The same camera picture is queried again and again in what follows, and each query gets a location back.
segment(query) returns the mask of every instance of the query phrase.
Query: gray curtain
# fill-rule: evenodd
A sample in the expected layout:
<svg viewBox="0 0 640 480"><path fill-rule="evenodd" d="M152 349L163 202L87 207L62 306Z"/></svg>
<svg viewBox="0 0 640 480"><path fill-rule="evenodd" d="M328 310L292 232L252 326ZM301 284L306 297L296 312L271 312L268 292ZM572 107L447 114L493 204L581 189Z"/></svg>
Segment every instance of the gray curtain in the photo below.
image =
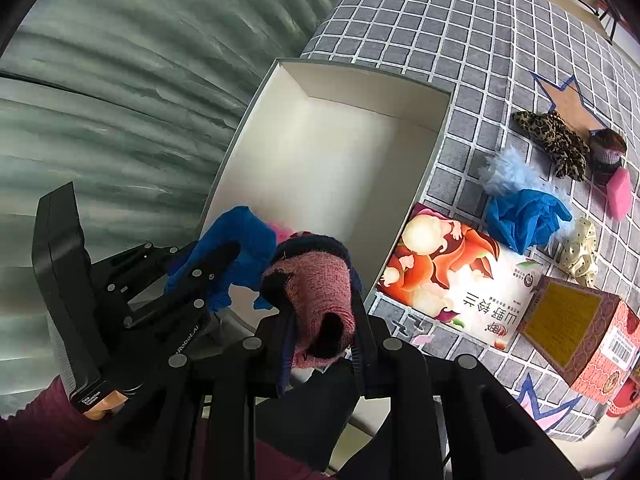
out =
<svg viewBox="0 0 640 480"><path fill-rule="evenodd" d="M338 0L38 0L0 58L0 415L58 373L31 270L38 199L74 181L93 261L184 244L275 57Z"/></svg>

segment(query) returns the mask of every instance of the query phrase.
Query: barcode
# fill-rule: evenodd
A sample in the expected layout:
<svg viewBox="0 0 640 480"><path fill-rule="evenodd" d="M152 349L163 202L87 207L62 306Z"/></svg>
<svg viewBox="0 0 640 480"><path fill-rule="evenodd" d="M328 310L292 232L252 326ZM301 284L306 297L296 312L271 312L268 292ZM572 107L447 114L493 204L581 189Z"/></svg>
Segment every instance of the barcode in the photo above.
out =
<svg viewBox="0 0 640 480"><path fill-rule="evenodd" d="M611 350L617 357L620 358L621 361L625 363L631 357L632 351L627 348L624 343L618 341L617 339L614 339L613 341L611 341L611 343L609 343L609 350Z"/></svg>
<svg viewBox="0 0 640 480"><path fill-rule="evenodd" d="M618 327L612 327L602 341L600 351L613 364L626 371L631 366L638 348Z"/></svg>

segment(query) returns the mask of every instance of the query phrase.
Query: yellow label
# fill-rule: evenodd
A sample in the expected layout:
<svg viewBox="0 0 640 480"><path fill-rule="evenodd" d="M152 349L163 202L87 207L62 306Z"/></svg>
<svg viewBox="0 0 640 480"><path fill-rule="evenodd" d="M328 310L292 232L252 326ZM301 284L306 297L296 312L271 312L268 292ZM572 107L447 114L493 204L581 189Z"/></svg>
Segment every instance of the yellow label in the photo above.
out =
<svg viewBox="0 0 640 480"><path fill-rule="evenodd" d="M550 283L524 333L564 368L587 332L599 305L599 296Z"/></svg>

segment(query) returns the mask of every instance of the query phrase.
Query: blue fluffy fabric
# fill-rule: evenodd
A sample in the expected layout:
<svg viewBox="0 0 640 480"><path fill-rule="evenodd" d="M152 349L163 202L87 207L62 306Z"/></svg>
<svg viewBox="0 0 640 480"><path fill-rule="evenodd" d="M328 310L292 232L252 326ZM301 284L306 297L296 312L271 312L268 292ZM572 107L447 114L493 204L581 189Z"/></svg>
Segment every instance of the blue fluffy fabric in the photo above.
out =
<svg viewBox="0 0 640 480"><path fill-rule="evenodd" d="M478 169L480 183L490 196L505 196L523 189L533 189L548 193L560 200L566 208L571 207L571 197L560 192L556 186L540 178L532 166L513 146L505 147L495 156L487 159L487 165ZM560 222L556 238L561 240L574 230L573 222Z"/></svg>
<svg viewBox="0 0 640 480"><path fill-rule="evenodd" d="M238 206L220 215L198 241L187 261L177 269L169 271L169 280L166 282L164 291L173 290L187 269L226 242L238 242L240 254L227 267L222 278L209 285L206 297L207 308L210 312L217 312L231 305L229 286L232 283L258 292L260 278L276 251L276 235L267 224L251 213L247 206ZM254 302L254 308L269 309L271 305L258 296Z"/></svg>
<svg viewBox="0 0 640 480"><path fill-rule="evenodd" d="M489 235L519 254L534 245L546 245L558 231L559 219L572 219L555 196L533 189L492 198L486 209Z"/></svg>

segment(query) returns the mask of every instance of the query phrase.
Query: pink sponge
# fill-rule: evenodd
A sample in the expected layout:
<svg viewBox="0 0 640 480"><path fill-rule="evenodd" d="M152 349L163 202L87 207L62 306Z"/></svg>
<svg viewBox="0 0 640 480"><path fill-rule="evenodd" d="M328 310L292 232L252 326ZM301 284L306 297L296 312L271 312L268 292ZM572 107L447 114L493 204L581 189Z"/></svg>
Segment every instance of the pink sponge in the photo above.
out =
<svg viewBox="0 0 640 480"><path fill-rule="evenodd" d="M633 203L631 179L626 168L618 168L607 183L607 197L611 216L620 222L631 211Z"/></svg>

